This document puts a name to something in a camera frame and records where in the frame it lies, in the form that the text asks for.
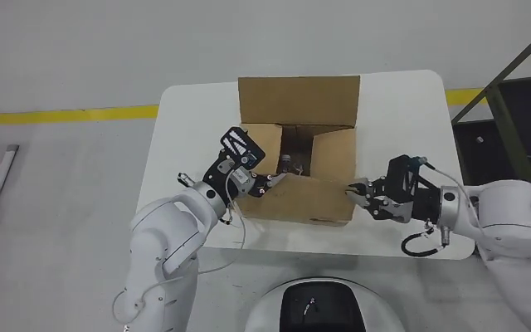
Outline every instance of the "yellow line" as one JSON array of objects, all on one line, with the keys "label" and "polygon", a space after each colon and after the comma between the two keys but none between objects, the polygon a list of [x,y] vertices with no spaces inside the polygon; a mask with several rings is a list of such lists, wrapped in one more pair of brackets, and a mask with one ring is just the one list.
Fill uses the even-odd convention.
[{"label": "yellow line", "polygon": [[[481,89],[447,90],[446,102],[449,106],[466,105],[480,91]],[[486,104],[486,100],[483,99],[480,104]],[[0,114],[0,125],[154,119],[157,117],[157,111],[158,105],[146,105],[93,110],[47,110],[28,113],[3,113]]]},{"label": "yellow line", "polygon": [[107,120],[154,119],[158,105],[116,107],[93,110],[48,110],[29,113],[0,114],[1,125],[29,125],[58,122],[86,122]]},{"label": "yellow line", "polygon": [[[446,90],[446,103],[448,106],[466,105],[470,103],[483,89]],[[480,104],[487,104],[483,98]]]}]

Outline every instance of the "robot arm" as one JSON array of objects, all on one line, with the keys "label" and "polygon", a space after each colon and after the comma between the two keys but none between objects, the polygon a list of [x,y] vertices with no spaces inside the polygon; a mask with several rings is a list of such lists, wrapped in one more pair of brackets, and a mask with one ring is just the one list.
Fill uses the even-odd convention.
[{"label": "robot arm", "polygon": [[[451,178],[456,186],[436,187],[420,175],[422,166]],[[387,176],[359,179],[346,194],[374,219],[426,223],[426,231],[402,242],[408,256],[430,256],[450,245],[450,234],[476,241],[481,258],[502,296],[531,329],[531,183],[504,180],[477,187],[462,186],[426,158],[399,156],[389,162]],[[407,243],[441,231],[441,245],[424,252]]]},{"label": "robot arm", "polygon": [[142,208],[130,223],[130,268],[123,295],[127,330],[183,332],[197,288],[197,250],[233,199],[263,196],[285,174],[260,175],[251,170],[266,156],[246,132],[232,127],[221,138],[223,149],[205,173],[186,188]]}]

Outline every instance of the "concrete floor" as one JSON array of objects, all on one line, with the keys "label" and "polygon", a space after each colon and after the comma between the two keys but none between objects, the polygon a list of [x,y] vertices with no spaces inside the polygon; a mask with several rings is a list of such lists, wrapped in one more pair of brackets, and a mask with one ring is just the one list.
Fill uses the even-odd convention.
[{"label": "concrete floor", "polygon": [[[129,220],[152,131],[152,120],[0,126],[0,150],[21,145],[0,195],[0,330],[121,331],[110,302],[124,286]],[[201,268],[235,254],[202,249]],[[242,331],[265,292],[301,276],[340,276],[372,288],[408,331],[526,331],[475,257],[259,251],[200,276],[188,331]]]},{"label": "concrete floor", "polygon": [[[157,104],[238,76],[431,69],[485,86],[528,44],[529,0],[0,2],[0,112]],[[531,61],[516,76],[531,75]]]}]

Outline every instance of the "white table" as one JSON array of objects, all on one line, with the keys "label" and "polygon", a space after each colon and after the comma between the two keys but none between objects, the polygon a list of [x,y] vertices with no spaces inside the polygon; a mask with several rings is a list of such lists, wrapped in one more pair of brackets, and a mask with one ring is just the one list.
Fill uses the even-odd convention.
[{"label": "white table", "polygon": [[[178,172],[201,179],[217,157],[220,137],[239,123],[236,82],[168,88],[158,109],[138,209],[182,190]],[[384,175],[389,159],[409,154],[426,156],[431,164],[461,178],[444,87],[433,71],[361,75],[356,127],[357,177]],[[451,184],[427,169],[422,175],[435,184]],[[264,220],[246,225],[247,249],[368,256],[405,256],[402,239],[424,229],[419,221],[374,221],[359,207],[345,227]],[[240,228],[220,224],[206,246],[238,248],[241,235]],[[431,240],[412,242],[410,248],[425,250],[439,241],[434,234]],[[459,260],[473,249],[470,239],[452,234],[451,244],[433,258]]]}]

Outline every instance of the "open cardboard box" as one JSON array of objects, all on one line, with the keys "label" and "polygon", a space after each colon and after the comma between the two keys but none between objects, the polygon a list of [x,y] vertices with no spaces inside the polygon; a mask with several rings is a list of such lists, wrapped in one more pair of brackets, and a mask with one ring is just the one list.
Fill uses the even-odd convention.
[{"label": "open cardboard box", "polygon": [[238,80],[241,126],[265,151],[256,173],[288,173],[262,198],[239,198],[247,217],[343,226],[354,205],[344,189],[355,176],[359,76],[245,77]]}]

